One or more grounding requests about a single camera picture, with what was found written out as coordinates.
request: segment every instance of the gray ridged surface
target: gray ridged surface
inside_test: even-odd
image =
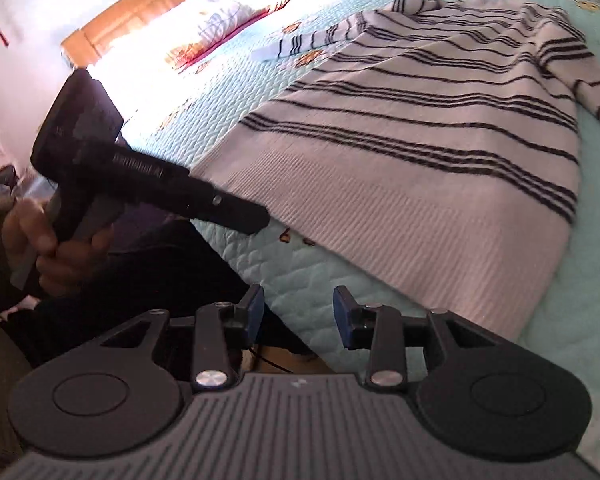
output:
[[[354,376],[248,374],[201,394],[161,439],[96,462],[27,454],[2,480],[593,480],[575,455],[532,464],[468,457],[429,435],[397,396]]]

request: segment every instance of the dark pants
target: dark pants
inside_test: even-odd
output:
[[[0,326],[38,366],[151,308],[191,316],[216,301],[238,303],[248,288],[189,221],[177,220],[110,256],[76,296],[43,300]],[[256,341],[310,352],[268,307]]]

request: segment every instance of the metal screw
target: metal screw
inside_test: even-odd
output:
[[[200,386],[206,386],[207,388],[215,388],[217,386],[222,386],[225,382],[227,382],[227,374],[221,372],[220,370],[205,370],[204,372],[200,372],[196,375],[196,382]]]
[[[380,370],[371,376],[371,382],[376,386],[397,386],[403,379],[402,374],[394,370]]]

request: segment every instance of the ribbed hem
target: ribbed hem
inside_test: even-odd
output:
[[[196,168],[211,180],[219,151]],[[263,150],[218,184],[424,307],[447,308],[506,338],[528,321],[569,235],[541,206],[540,218],[481,218],[288,153]]]

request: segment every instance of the hand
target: hand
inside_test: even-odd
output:
[[[109,226],[97,232],[91,242],[69,240],[58,245],[42,205],[30,198],[19,200],[2,226],[2,244],[11,270],[31,244],[40,254],[36,260],[40,286],[52,296],[77,290],[106,257],[112,238]]]

